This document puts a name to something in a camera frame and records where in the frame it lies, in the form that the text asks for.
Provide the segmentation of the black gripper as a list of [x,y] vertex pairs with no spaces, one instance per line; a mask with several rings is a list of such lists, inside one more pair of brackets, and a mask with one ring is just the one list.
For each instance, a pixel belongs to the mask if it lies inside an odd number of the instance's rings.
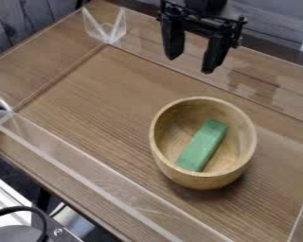
[[200,67],[204,74],[211,74],[222,65],[230,47],[242,44],[247,19],[233,9],[229,0],[183,0],[182,4],[160,0],[158,21],[164,53],[171,61],[184,51],[186,31],[211,37]]

